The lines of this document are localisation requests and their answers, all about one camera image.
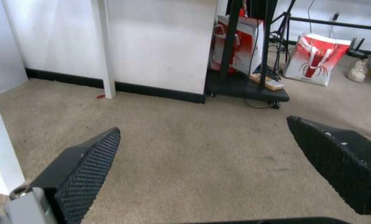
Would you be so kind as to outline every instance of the lobster logo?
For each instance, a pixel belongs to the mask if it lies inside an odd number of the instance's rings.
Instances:
[[[333,60],[337,54],[339,44],[319,41],[313,38],[301,37],[298,42],[299,52],[307,59],[308,62],[303,63],[299,70],[305,77],[311,78],[316,71],[316,76],[328,76],[328,69],[323,65]]]
[[[214,35],[216,37],[222,38],[225,40],[226,30],[222,24],[215,25],[214,30],[215,30]],[[241,58],[238,56],[238,54],[236,54],[236,52],[239,51],[240,47],[241,47],[241,38],[239,34],[235,33],[235,40],[232,46],[232,52],[231,52],[231,57],[230,57],[230,65],[244,65]]]

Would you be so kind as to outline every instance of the textured rubber surface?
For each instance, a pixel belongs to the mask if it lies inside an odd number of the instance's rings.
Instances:
[[[349,224],[349,223],[334,218],[309,217],[309,218],[284,218],[267,220],[243,220],[230,222],[204,222],[199,224]]]
[[[78,224],[93,204],[120,142],[117,128],[64,150],[31,184],[42,187],[59,223]]]
[[[371,141],[357,132],[290,116],[289,129],[318,172],[359,214],[371,214]]]

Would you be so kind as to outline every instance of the beige carpet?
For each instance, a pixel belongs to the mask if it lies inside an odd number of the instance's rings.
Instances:
[[[302,116],[371,138],[371,79],[345,78],[351,61],[343,58],[328,87],[283,80],[291,100],[279,110],[226,96],[204,105],[124,92],[96,99],[101,89],[37,79],[1,94],[0,110],[27,181],[64,148],[120,128],[112,169],[83,223],[324,216],[369,224],[316,172],[285,120]]]

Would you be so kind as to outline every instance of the caster wheel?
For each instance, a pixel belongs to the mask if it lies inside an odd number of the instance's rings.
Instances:
[[[276,110],[281,108],[279,101],[269,101],[268,104],[271,105],[271,107]]]

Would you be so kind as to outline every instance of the shopping bag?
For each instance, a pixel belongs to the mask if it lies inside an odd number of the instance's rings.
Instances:
[[[349,49],[351,41],[317,34],[303,34],[293,51],[285,77],[327,86],[332,69]]]
[[[218,16],[214,27],[214,52],[211,68],[219,68],[224,50],[224,42],[228,30],[228,18]],[[245,74],[255,71],[261,64],[263,46],[263,21],[253,18],[239,17],[233,50],[230,57],[230,68]]]

